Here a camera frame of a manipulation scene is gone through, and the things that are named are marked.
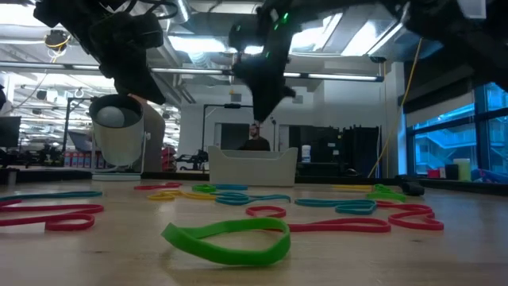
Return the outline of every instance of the computer monitor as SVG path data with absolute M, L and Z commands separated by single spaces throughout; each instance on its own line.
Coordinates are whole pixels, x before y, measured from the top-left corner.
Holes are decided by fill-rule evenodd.
M 0 147 L 17 147 L 21 117 L 0 117 Z

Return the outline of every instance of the man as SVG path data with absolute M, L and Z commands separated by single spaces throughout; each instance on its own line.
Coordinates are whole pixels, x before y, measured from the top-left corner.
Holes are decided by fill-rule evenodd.
M 270 151 L 270 143 L 268 140 L 260 136 L 260 126 L 252 123 L 249 128 L 249 133 L 252 139 L 247 140 L 240 150 L 246 151 Z

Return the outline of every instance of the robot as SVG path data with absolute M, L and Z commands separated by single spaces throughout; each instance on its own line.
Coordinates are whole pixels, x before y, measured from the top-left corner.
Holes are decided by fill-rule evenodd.
M 166 0 L 139 0 L 177 6 Z M 102 74 L 115 79 L 118 94 L 133 93 L 163 104 L 164 97 L 146 64 L 146 49 L 161 46 L 163 31 L 152 7 L 132 16 L 136 5 L 112 13 L 125 0 L 41 0 L 34 17 L 49 27 L 62 24 L 83 49 L 99 63 Z M 460 54 L 475 71 L 508 91 L 508 47 L 501 39 L 481 30 L 462 13 L 457 0 L 266 0 L 256 9 L 256 18 L 238 21 L 229 33 L 229 45 L 238 51 L 233 74 L 252 92 L 254 119 L 264 122 L 284 97 L 295 92 L 286 86 L 283 72 L 293 35 L 306 21 L 348 6 L 379 2 L 398 20 L 424 38 L 440 41 Z M 263 46 L 262 53 L 242 59 L 249 45 Z

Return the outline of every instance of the green light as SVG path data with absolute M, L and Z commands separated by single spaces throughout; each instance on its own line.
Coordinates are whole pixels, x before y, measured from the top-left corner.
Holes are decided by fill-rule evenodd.
M 283 17 L 283 19 L 281 20 L 281 22 L 282 22 L 283 24 L 286 24 L 286 23 L 287 23 L 287 16 L 289 16 L 289 13 L 285 13 L 285 14 L 284 14 L 284 17 Z

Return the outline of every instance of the green rubber band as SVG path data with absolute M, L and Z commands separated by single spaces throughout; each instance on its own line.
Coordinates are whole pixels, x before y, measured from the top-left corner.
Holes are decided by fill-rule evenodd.
M 192 191 L 200 191 L 200 192 L 205 192 L 205 193 L 215 192 L 215 190 L 216 190 L 215 186 L 208 185 L 208 184 L 194 185 L 192 187 Z
M 283 236 L 273 246 L 261 251 L 227 249 L 200 240 L 217 234 L 266 229 L 281 230 Z M 161 235 L 177 249 L 223 265 L 271 265 L 283 259 L 291 247 L 289 226 L 277 218 L 224 221 L 204 227 L 177 227 L 170 223 Z
M 376 184 L 374 186 L 374 191 L 367 194 L 367 199 L 394 199 L 404 203 L 406 201 L 406 196 L 394 192 L 385 185 Z

